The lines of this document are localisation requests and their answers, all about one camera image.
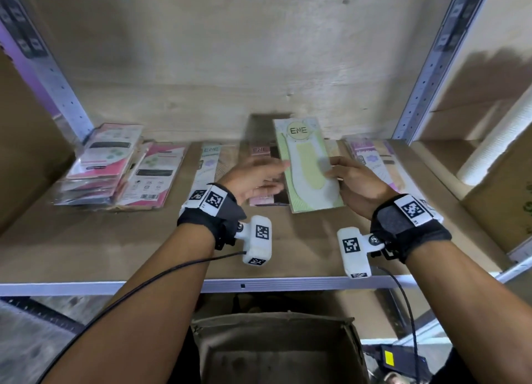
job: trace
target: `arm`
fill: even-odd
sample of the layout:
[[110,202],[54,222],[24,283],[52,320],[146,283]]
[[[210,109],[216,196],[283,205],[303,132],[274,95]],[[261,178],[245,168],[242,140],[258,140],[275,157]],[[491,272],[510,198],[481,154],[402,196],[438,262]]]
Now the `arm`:
[[[276,159],[248,159],[220,181],[241,204],[276,194],[288,166]],[[117,300],[168,268],[213,256],[214,237],[204,226],[182,224],[116,293]],[[57,362],[45,384],[166,383],[183,345],[209,264],[184,267],[144,287],[98,321]]]
[[[330,175],[342,178],[344,202],[371,219],[397,193],[371,170],[331,158]],[[480,383],[529,383],[532,377],[532,308],[450,241],[430,241],[406,260],[419,288],[458,353]]]

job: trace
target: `hand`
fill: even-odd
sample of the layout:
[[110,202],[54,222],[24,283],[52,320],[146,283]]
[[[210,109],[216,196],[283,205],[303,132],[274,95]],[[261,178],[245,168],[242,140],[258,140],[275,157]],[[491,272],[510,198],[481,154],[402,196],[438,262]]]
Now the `hand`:
[[398,195],[373,171],[356,160],[337,156],[330,158],[332,169],[327,177],[342,178],[340,195],[344,203],[362,217],[371,220],[375,209]]
[[271,181],[281,177],[281,173],[290,165],[288,160],[266,156],[250,156],[234,166],[218,181],[233,195],[239,205],[254,196],[275,195],[280,193],[282,182]]

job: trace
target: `black cable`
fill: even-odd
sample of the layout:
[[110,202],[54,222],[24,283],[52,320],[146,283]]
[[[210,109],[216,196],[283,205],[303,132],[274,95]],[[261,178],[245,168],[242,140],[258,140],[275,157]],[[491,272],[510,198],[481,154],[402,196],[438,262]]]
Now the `black cable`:
[[412,308],[410,307],[410,302],[408,301],[408,298],[406,297],[406,293],[404,293],[403,287],[399,283],[399,280],[395,276],[393,276],[393,273],[388,271],[388,269],[383,267],[376,267],[377,269],[380,269],[381,271],[387,273],[392,277],[393,280],[395,280],[395,283],[397,283],[397,286],[399,287],[399,290],[403,294],[404,301],[406,302],[406,307],[408,308],[408,314],[410,317],[410,324],[412,326],[412,337],[414,339],[414,366],[416,369],[416,384],[419,384],[419,360],[418,360],[418,340],[416,338],[416,326],[414,325],[414,316],[412,314]]
[[210,258],[203,258],[203,259],[200,259],[200,260],[193,260],[193,261],[183,262],[182,264],[176,265],[175,267],[171,267],[171,268],[169,268],[169,269],[167,269],[167,270],[155,275],[153,278],[150,278],[150,279],[146,280],[144,283],[138,285],[135,289],[131,290],[130,292],[128,292],[125,295],[123,295],[122,297],[120,297],[117,301],[115,301],[113,304],[111,304],[106,309],[102,310],[102,312],[100,314],[98,314],[96,317],[94,317],[89,322],[89,324],[87,324],[83,328],[83,330],[79,334],[77,334],[75,337],[72,338],[72,340],[70,342],[68,342],[68,344],[63,348],[62,351],[59,352],[59,354],[55,357],[55,359],[52,360],[50,365],[46,368],[44,373],[37,380],[36,384],[41,384],[43,382],[43,380],[46,377],[46,375],[48,373],[50,373],[50,370],[56,365],[56,363],[59,361],[59,359],[63,357],[63,355],[67,352],[67,350],[70,349],[72,347],[72,345],[76,343],[76,341],[81,337],[81,335],[83,335],[85,332],[87,332],[88,329],[90,327],[92,327],[97,321],[102,319],[103,316],[107,315],[111,310],[115,309],[119,304],[121,304],[125,300],[129,299],[132,295],[137,293],[139,290],[141,290],[144,287],[148,286],[149,284],[155,282],[156,280],[162,278],[163,276],[168,275],[169,273],[176,271],[177,269],[181,269],[181,268],[184,268],[184,267],[189,267],[189,266],[195,265],[195,264],[201,264],[203,262],[222,260],[224,258],[229,258],[229,257],[235,256],[235,255],[244,255],[244,254],[246,254],[245,251],[238,251],[236,253],[220,255],[220,256],[215,256],[215,257],[210,257]]

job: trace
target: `forearm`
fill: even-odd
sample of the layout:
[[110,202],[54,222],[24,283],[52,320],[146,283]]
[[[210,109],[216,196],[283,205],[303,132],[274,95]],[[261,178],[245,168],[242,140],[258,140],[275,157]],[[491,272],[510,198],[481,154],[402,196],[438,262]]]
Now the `forearm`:
[[[184,224],[146,261],[113,301],[164,270],[212,256],[204,226]],[[208,263],[172,272],[110,312],[63,356],[44,383],[164,383],[183,344]]]
[[532,308],[450,241],[425,243],[406,266],[480,383],[530,381]]

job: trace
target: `person's left hand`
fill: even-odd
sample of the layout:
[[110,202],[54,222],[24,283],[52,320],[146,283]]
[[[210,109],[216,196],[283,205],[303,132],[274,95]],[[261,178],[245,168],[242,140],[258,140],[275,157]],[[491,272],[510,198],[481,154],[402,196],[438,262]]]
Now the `person's left hand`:
[[238,205],[254,196],[275,195],[280,193],[282,182],[271,181],[281,177],[281,173],[290,165],[288,160],[266,156],[250,156],[234,166],[218,181],[235,195]]

